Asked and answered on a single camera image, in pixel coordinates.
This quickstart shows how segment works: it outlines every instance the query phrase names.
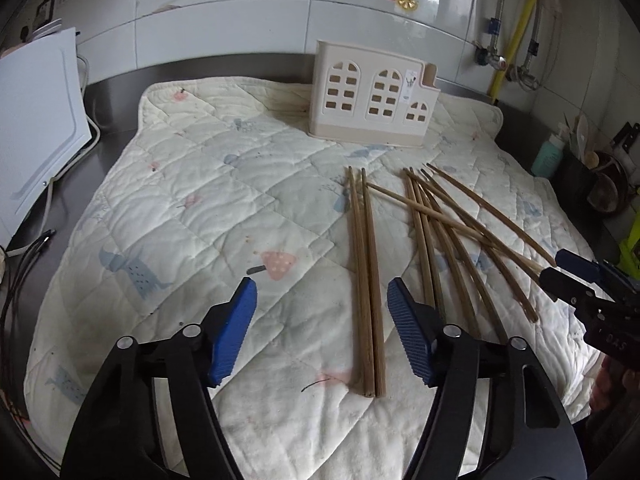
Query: fruit sticker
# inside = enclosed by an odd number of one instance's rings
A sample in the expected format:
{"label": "fruit sticker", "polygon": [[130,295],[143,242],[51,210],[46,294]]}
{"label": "fruit sticker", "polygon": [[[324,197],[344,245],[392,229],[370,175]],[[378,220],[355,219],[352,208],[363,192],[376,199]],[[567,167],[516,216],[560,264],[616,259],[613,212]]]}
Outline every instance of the fruit sticker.
{"label": "fruit sticker", "polygon": [[415,10],[418,8],[418,2],[415,0],[396,0],[396,3],[404,10]]}

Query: blue animal print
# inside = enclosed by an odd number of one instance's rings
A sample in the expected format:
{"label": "blue animal print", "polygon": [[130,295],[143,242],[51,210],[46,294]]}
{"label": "blue animal print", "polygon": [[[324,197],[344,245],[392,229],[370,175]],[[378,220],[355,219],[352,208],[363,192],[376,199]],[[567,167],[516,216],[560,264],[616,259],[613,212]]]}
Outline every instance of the blue animal print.
{"label": "blue animal print", "polygon": [[342,194],[334,203],[334,211],[338,213],[345,213],[349,210],[349,190],[344,189]]}
{"label": "blue animal print", "polygon": [[234,168],[236,168],[236,161],[238,160],[238,158],[239,157],[237,155],[229,153],[228,155],[225,155],[223,162],[229,166],[233,166]]}
{"label": "blue animal print", "polygon": [[360,148],[353,153],[347,155],[347,158],[366,158],[371,152],[388,152],[391,149],[391,146],[387,146],[386,144],[369,144],[364,148]]}
{"label": "blue animal print", "polygon": [[67,399],[72,403],[80,406],[86,397],[86,391],[83,390],[62,367],[58,366],[55,378],[47,379],[47,384],[54,384]]}
{"label": "blue animal print", "polygon": [[247,133],[254,129],[254,124],[242,119],[234,119],[234,126],[238,132]]}
{"label": "blue animal print", "polygon": [[534,206],[531,202],[528,202],[527,200],[523,200],[522,205],[524,206],[524,212],[527,215],[533,216],[533,218],[538,218],[542,216],[542,213],[540,212],[540,210],[536,206]]}
{"label": "blue animal print", "polygon": [[442,254],[436,254],[436,267],[438,268],[438,272],[444,272],[449,269],[449,262],[446,260]]}
{"label": "blue animal print", "polygon": [[136,287],[140,298],[146,300],[146,297],[156,290],[156,288],[167,288],[171,283],[162,283],[149,267],[140,260],[140,253],[133,258],[127,258],[120,254],[108,253],[104,249],[100,249],[100,263],[111,272],[123,270]]}
{"label": "blue animal print", "polygon": [[482,270],[482,272],[487,272],[491,268],[491,266],[494,264],[491,261],[491,258],[489,258],[484,253],[478,254],[477,258],[475,256],[471,256],[471,259],[476,261],[476,267]]}

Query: yellow gas pipe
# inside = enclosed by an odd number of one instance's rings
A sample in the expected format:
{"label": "yellow gas pipe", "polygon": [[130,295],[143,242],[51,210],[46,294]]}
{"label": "yellow gas pipe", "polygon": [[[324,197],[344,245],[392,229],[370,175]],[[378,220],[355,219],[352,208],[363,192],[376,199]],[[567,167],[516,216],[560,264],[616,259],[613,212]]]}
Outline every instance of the yellow gas pipe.
{"label": "yellow gas pipe", "polygon": [[[516,30],[513,33],[509,46],[507,47],[507,53],[504,56],[507,61],[507,67],[513,62],[513,59],[518,52],[520,42],[522,41],[522,37],[527,29],[527,23],[529,23],[529,18],[531,17],[531,13],[535,5],[536,0],[527,0],[524,4],[520,19],[518,20],[518,25],[516,26]],[[500,92],[500,87],[502,86],[505,74],[505,70],[497,70],[494,73],[494,80],[491,82],[491,87],[489,88],[489,97],[491,98],[492,104],[494,104],[498,98],[498,93]]]}

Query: pink mushroom print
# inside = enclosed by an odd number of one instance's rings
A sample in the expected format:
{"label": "pink mushroom print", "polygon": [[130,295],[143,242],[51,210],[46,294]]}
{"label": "pink mushroom print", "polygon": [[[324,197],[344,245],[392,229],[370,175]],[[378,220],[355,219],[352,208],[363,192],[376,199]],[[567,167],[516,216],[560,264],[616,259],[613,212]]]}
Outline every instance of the pink mushroom print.
{"label": "pink mushroom print", "polygon": [[266,251],[260,254],[262,258],[262,265],[258,267],[252,267],[251,269],[247,269],[247,274],[255,274],[256,272],[261,272],[263,270],[267,271],[269,277],[275,281],[279,282],[289,269],[296,263],[298,260],[293,254],[289,253],[281,253],[277,251]]}

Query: label on holder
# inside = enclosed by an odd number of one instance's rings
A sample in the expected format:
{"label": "label on holder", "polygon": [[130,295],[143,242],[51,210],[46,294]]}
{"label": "label on holder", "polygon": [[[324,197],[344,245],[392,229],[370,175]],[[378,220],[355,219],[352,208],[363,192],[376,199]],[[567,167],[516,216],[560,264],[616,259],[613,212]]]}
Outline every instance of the label on holder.
{"label": "label on holder", "polygon": [[411,95],[414,93],[414,86],[418,81],[417,70],[407,70],[404,73],[404,81],[402,82],[402,89],[400,91],[400,102],[409,104],[411,101]]}

